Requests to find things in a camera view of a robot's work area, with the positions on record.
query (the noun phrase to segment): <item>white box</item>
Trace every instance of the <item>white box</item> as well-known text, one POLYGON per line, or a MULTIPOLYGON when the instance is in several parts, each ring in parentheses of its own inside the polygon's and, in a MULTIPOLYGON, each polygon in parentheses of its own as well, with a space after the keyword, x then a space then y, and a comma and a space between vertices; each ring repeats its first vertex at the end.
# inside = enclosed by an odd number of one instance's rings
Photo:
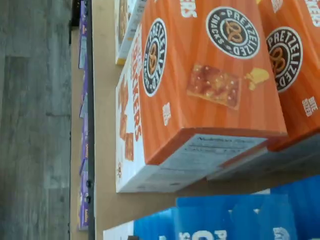
POLYGON ((147 0, 115 0, 115 64, 124 65, 147 0))

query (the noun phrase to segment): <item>nutrition facts label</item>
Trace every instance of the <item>nutrition facts label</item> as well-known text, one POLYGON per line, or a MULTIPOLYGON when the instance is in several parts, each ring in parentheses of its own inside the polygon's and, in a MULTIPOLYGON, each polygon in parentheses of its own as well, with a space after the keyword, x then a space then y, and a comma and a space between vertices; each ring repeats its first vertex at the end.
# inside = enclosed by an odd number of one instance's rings
POLYGON ((204 174, 261 144, 266 138, 196 134, 172 154, 161 168, 204 174))

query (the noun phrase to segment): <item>cracker image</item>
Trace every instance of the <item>cracker image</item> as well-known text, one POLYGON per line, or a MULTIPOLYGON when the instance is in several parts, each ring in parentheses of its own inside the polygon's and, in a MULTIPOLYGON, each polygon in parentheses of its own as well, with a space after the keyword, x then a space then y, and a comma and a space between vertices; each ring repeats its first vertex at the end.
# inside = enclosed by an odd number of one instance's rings
POLYGON ((122 107, 122 112, 125 111, 127 104, 128 104, 128 99, 129 99, 129 89, 128 89, 128 84, 125 82, 126 75, 123 76, 119 93, 118 93, 118 107, 122 107))
POLYGON ((118 27, 118 41, 119 44, 122 43, 124 40, 126 30, 127 30, 127 11, 128 11, 128 5, 127 0, 120 0, 119 5, 119 27, 118 27))
POLYGON ((134 134, 127 133, 125 135, 125 159, 134 160, 134 134))
POLYGON ((187 86, 187 94, 225 105, 239 108, 241 79, 211 66, 196 64, 187 86))
POLYGON ((126 140, 127 119, 128 116, 122 113, 120 118, 120 138, 122 138, 124 141, 126 140))

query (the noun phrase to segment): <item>cracker box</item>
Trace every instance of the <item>cracker box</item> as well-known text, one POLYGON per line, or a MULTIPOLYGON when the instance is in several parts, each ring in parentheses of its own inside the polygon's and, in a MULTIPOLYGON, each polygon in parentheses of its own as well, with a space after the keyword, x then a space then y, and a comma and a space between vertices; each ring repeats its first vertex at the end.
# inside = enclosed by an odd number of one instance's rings
POLYGON ((84 168, 85 164, 88 163, 88 114, 84 114, 83 118, 83 126, 82 126, 82 134, 81 134, 81 164, 79 168, 79 174, 81 175, 83 170, 86 170, 84 168))
POLYGON ((88 59, 84 61, 83 87, 80 99, 79 117, 84 118, 85 113, 88 113, 88 59))
POLYGON ((87 187, 88 172, 83 171, 81 174, 81 183, 78 200, 78 230, 87 231, 89 227, 89 204, 87 202, 87 196, 89 194, 87 187))
POLYGON ((85 67, 85 59, 87 56, 87 16, 85 1, 81 1, 80 4, 80 34, 79 34, 79 69, 85 67))
POLYGON ((148 1, 116 87, 116 191, 174 192, 287 135, 255 0, 148 1))
POLYGON ((147 0, 115 0, 115 63, 124 65, 147 0))
POLYGON ((262 0, 262 25, 288 137, 209 178, 320 167, 320 9, 312 0, 262 0))

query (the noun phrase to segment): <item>pretzelized logo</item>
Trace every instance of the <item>pretzelized logo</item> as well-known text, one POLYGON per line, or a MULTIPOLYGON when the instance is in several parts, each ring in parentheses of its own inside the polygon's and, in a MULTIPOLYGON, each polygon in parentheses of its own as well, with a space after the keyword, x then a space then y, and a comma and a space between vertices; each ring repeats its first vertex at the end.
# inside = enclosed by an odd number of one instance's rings
POLYGON ((167 56, 167 30, 161 18, 154 20, 145 43, 143 86, 146 94, 156 94, 164 73, 167 56))
POLYGON ((206 31, 221 51, 237 59, 251 59, 260 49, 260 38, 253 23, 229 6, 213 9, 206 18, 206 31))
POLYGON ((279 27, 266 38, 278 92, 288 89, 297 79, 303 62, 299 34, 290 27, 279 27))
POLYGON ((273 62, 273 73, 277 75, 281 73, 286 67, 286 60, 283 58, 283 50, 281 47, 276 47, 273 52, 270 53, 270 59, 273 62))

